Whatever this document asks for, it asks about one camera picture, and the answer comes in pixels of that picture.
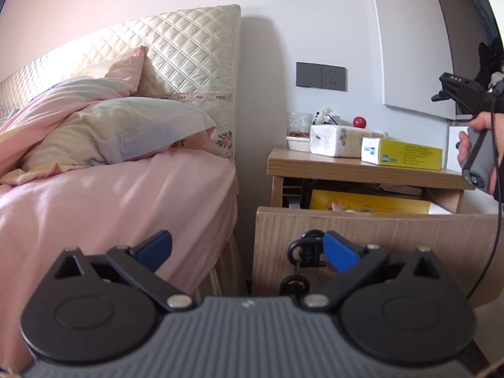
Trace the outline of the person's right hand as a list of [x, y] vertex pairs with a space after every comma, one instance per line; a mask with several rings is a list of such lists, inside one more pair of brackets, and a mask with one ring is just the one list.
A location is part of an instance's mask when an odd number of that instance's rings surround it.
[[474, 148], [474, 141], [468, 135], [470, 131], [487, 131], [486, 137], [495, 135], [497, 146], [497, 167], [493, 167], [490, 178], [485, 182], [484, 192], [492, 195], [497, 201], [503, 197], [503, 114], [482, 112], [469, 123], [467, 132], [459, 134], [459, 147], [457, 160], [461, 168], [464, 168]]

